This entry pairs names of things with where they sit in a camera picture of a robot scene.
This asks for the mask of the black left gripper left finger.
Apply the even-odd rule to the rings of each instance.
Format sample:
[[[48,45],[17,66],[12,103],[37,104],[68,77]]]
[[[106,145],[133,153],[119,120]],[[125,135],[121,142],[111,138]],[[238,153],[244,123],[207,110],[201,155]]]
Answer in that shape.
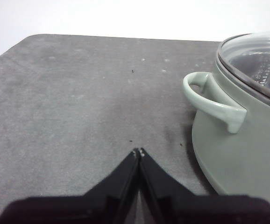
[[[139,161],[135,148],[83,195],[13,201],[1,213],[0,224],[122,224],[137,195]]]

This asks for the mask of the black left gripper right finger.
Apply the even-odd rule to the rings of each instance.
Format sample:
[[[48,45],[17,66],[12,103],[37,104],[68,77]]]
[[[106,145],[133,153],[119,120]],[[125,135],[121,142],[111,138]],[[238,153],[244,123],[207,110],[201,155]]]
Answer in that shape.
[[[270,224],[270,203],[247,195],[196,195],[139,149],[140,191],[157,224]]]

